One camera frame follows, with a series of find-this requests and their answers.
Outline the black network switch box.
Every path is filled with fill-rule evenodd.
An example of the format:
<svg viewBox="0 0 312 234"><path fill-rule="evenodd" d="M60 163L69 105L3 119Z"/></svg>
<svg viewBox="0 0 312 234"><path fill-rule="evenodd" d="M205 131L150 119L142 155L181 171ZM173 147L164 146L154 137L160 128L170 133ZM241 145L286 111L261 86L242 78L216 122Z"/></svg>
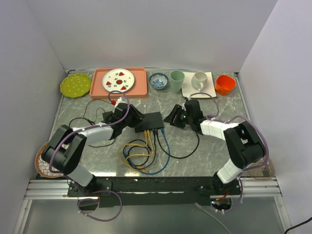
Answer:
<svg viewBox="0 0 312 234"><path fill-rule="evenodd" d="M135 127L135 133L164 127L161 112L146 113L145 118Z"/></svg>

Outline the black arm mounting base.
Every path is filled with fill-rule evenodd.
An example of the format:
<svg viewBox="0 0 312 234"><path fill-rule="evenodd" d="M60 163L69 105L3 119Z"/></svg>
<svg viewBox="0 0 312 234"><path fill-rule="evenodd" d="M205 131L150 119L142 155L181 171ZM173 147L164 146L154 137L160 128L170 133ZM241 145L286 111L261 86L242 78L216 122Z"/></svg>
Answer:
<svg viewBox="0 0 312 234"><path fill-rule="evenodd" d="M99 177L87 187L70 184L69 197L92 198L99 207L210 204L212 196L239 195L239 182L222 184L215 176Z"/></svg>

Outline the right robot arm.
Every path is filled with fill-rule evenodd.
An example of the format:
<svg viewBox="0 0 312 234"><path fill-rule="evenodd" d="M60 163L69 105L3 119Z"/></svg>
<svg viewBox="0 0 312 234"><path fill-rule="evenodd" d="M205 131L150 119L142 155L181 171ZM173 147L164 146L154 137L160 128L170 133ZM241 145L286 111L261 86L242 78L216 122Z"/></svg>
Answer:
<svg viewBox="0 0 312 234"><path fill-rule="evenodd" d="M234 181L252 164L268 157L268 146L259 130L244 116L221 121L213 116L204 116L197 100L176 104L164 122L183 129L189 125L200 135L212 136L226 142L229 160L212 178L211 189L218 194L226 193Z"/></svg>

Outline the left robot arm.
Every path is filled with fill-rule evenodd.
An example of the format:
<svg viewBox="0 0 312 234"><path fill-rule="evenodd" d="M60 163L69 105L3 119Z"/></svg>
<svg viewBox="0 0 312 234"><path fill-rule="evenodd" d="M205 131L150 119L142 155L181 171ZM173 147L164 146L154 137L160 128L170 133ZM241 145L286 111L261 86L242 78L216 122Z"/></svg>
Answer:
<svg viewBox="0 0 312 234"><path fill-rule="evenodd" d="M84 195L91 196L98 189L98 185L96 176L80 164L84 147L115 139L124 128L134 128L144 118L145 115L133 105L119 103L113 111L104 112L103 121L98 124L83 128L62 125L44 148L41 158L78 184Z"/></svg>

